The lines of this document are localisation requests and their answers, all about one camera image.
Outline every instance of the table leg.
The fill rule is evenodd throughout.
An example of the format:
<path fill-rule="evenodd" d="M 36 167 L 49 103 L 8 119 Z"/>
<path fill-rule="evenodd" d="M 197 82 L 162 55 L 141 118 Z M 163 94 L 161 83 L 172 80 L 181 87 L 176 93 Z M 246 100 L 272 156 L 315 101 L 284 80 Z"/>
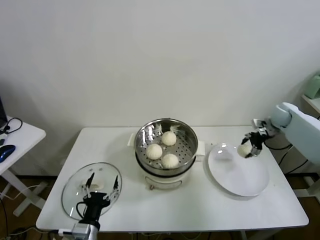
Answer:
<path fill-rule="evenodd" d="M 265 240 L 272 237 L 274 234 L 280 232 L 281 230 L 281 228 L 260 230 L 257 233 L 255 233 L 252 237 L 250 237 L 249 240 Z"/>
<path fill-rule="evenodd" d="M 298 198 L 315 197 L 320 204 L 320 179 L 316 182 L 309 176 L 304 177 L 305 182 L 310 186 L 307 189 L 294 189 Z"/>
<path fill-rule="evenodd" d="M 7 195 L 7 192 L 9 191 L 10 187 L 11 187 L 11 184 L 10 184 L 10 183 L 8 183 L 8 184 L 5 186 L 5 188 L 3 189 L 2 193 L 0 193 L 0 198 L 1 198 L 1 199 L 4 199 L 4 198 L 5 198 L 4 195 Z"/>
<path fill-rule="evenodd" d="M 45 205 L 45 200 L 41 197 L 37 196 L 45 187 L 48 185 L 45 182 L 41 182 L 38 187 L 36 187 L 33 191 L 27 189 L 27 186 L 24 185 L 19 178 L 17 178 L 12 172 L 6 170 L 1 175 L 5 180 L 7 180 L 13 187 L 19 190 L 23 195 L 27 197 L 13 212 L 15 216 L 20 216 L 21 213 L 30 205 L 33 204 L 39 209 L 42 209 Z"/>

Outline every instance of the wooden floor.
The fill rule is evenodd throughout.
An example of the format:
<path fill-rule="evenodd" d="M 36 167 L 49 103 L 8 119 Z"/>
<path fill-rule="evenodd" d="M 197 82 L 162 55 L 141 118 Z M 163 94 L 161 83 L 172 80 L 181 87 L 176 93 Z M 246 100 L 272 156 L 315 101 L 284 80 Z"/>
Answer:
<path fill-rule="evenodd" d="M 41 182 L 39 179 L 23 179 L 22 180 L 27 186 L 37 185 Z M 49 183 L 49 186 L 52 186 L 54 180 L 45 180 Z M 294 189 L 306 188 L 307 184 L 304 182 L 301 177 L 289 177 L 289 183 Z M 0 178 L 0 192 L 4 189 L 6 181 Z M 46 188 L 40 196 L 44 199 L 49 195 L 51 188 Z M 13 187 L 10 188 L 8 195 L 14 198 L 19 192 Z M 8 218 L 8 231 L 11 233 L 16 228 L 28 227 L 36 224 L 37 217 L 40 214 L 40 210 L 35 206 L 31 205 L 28 209 L 20 216 L 16 217 L 12 213 L 14 209 L 24 200 L 24 196 L 21 194 L 15 200 L 8 198 L 3 199 L 5 209 L 7 212 Z M 300 228 L 289 228 L 284 229 L 278 232 L 273 240 L 320 240 L 320 204 L 313 197 L 301 198 L 301 202 L 306 214 L 309 217 L 309 225 Z M 255 232 L 248 232 L 247 236 L 251 236 Z M 152 235 L 144 236 L 142 234 L 128 234 L 128 233 L 99 233 L 98 239 L 106 240 L 185 240 L 184 237 L 194 238 L 198 233 L 186 233 L 181 235 L 180 233 L 173 234 L 161 234 L 161 235 Z M 5 223 L 5 214 L 3 208 L 0 206 L 0 240 L 6 236 L 6 223 Z M 40 233 L 35 230 L 30 230 L 27 233 L 27 240 L 39 240 L 41 237 Z M 209 233 L 203 232 L 198 240 L 208 240 Z M 42 240 L 48 239 L 48 236 L 44 234 L 41 238 Z M 210 234 L 210 240 L 239 240 L 240 234 L 238 232 L 212 232 Z"/>

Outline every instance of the white desk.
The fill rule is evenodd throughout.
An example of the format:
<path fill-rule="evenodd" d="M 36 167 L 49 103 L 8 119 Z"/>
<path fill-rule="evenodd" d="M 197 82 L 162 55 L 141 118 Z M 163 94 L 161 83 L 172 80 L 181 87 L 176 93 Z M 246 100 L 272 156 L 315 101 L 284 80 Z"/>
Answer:
<path fill-rule="evenodd" d="M 249 126 L 194 127 L 198 139 L 237 146 Z M 134 127 L 84 128 L 79 134 L 37 219 L 40 229 L 71 229 L 76 223 L 64 212 L 61 195 L 69 177 L 96 162 L 115 165 L 122 175 L 122 191 L 112 208 L 100 217 L 101 232 L 204 232 L 301 227 L 309 219 L 268 149 L 260 154 L 270 173 L 268 187 L 256 197 L 226 192 L 197 157 L 190 181 L 175 190 L 149 190 L 140 174 L 133 148 L 127 147 Z"/>
<path fill-rule="evenodd" d="M 20 126 L 18 120 L 13 120 L 10 122 L 10 130 L 14 130 Z M 9 184 L 2 191 L 6 194 L 10 186 L 14 186 L 22 194 L 24 194 L 27 199 L 25 199 L 20 206 L 13 212 L 17 217 L 30 205 L 34 204 L 38 208 L 42 208 L 45 204 L 45 200 L 38 197 L 39 194 L 47 184 L 42 182 L 40 186 L 36 187 L 34 191 L 29 189 L 26 190 L 27 186 L 24 185 L 10 170 L 9 168 L 17 162 L 24 154 L 26 154 L 30 149 L 32 149 L 37 143 L 39 143 L 46 136 L 46 132 L 35 126 L 31 126 L 27 123 L 23 123 L 21 129 L 13 132 L 7 136 L 5 145 L 15 145 L 15 151 L 3 162 L 0 163 L 0 175 L 6 179 Z"/>
<path fill-rule="evenodd" d="M 310 99 L 305 95 L 302 95 L 302 99 L 305 100 L 314 110 L 320 114 L 320 98 Z"/>

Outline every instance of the blue mouse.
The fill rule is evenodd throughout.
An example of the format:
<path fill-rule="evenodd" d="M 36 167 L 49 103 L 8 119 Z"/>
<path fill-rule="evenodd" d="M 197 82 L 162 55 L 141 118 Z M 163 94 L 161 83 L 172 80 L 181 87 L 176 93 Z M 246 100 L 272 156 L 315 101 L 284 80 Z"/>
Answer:
<path fill-rule="evenodd" d="M 0 163 L 6 160 L 16 150 L 15 145 L 4 145 L 0 147 Z"/>

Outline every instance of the white plate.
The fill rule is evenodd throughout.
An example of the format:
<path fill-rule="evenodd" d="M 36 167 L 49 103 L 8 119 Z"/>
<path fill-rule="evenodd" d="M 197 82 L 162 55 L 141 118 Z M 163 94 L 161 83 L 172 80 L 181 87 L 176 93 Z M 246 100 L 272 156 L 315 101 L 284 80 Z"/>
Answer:
<path fill-rule="evenodd" d="M 269 183 L 268 169 L 259 157 L 243 158 L 235 146 L 227 143 L 213 147 L 208 165 L 215 180 L 236 195 L 257 196 Z"/>

